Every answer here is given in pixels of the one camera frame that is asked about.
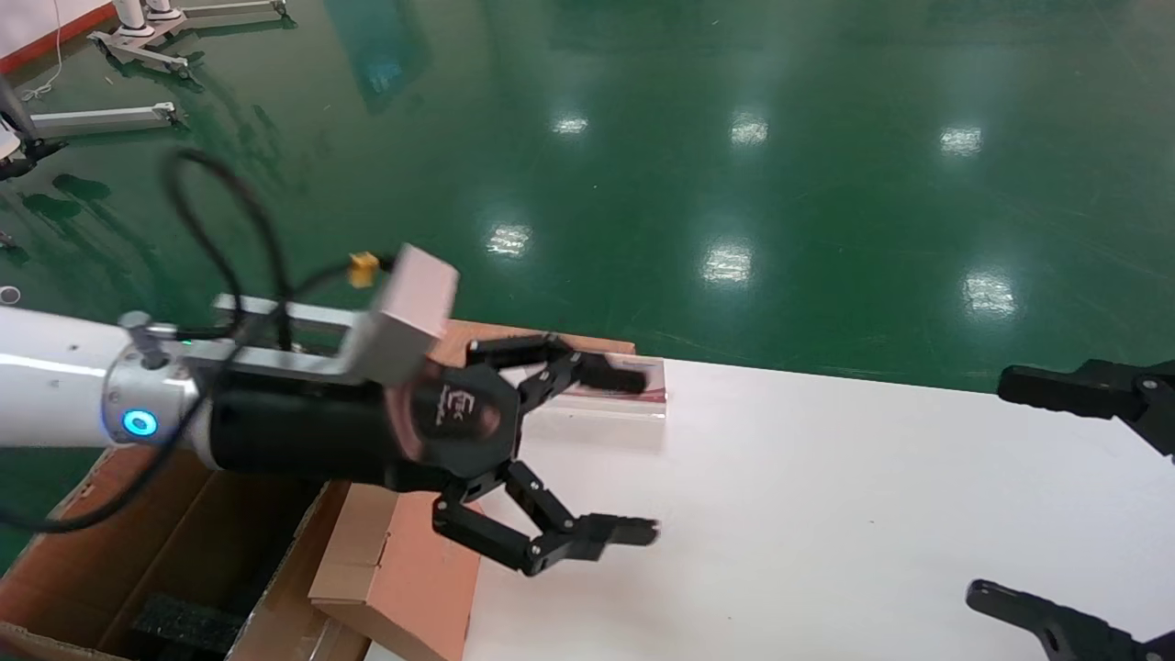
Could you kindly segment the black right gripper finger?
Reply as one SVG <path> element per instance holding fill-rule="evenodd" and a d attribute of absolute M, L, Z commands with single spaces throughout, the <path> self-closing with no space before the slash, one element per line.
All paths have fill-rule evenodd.
<path fill-rule="evenodd" d="M 1087 612 L 1058 605 L 1027 591 L 989 580 L 967 587 L 971 611 L 1010 623 L 1035 636 L 1049 660 L 1171 660 L 1174 632 L 1140 641 L 1124 629 Z"/>
<path fill-rule="evenodd" d="M 1008 365 L 998 397 L 1075 417 L 1117 418 L 1159 456 L 1174 456 L 1174 360 L 1153 365 L 1087 360 L 1070 373 Z"/>

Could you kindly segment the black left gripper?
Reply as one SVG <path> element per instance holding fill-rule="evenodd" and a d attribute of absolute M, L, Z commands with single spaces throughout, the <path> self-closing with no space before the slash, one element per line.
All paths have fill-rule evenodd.
<path fill-rule="evenodd" d="M 642 394 L 645 373 L 557 333 L 469 342 L 466 363 L 474 367 L 428 363 L 395 387 L 235 375 L 212 402 L 208 452 L 217 468 L 236 473 L 441 493 L 434 532 L 525 576 L 565 560 L 597 562 L 609 545 L 657 541 L 659 521 L 572 515 L 532 468 L 513 461 L 521 414 L 576 385 Z M 524 365 L 540 373 L 516 389 L 499 375 Z M 466 506 L 494 487 L 505 488 L 537 535 Z"/>

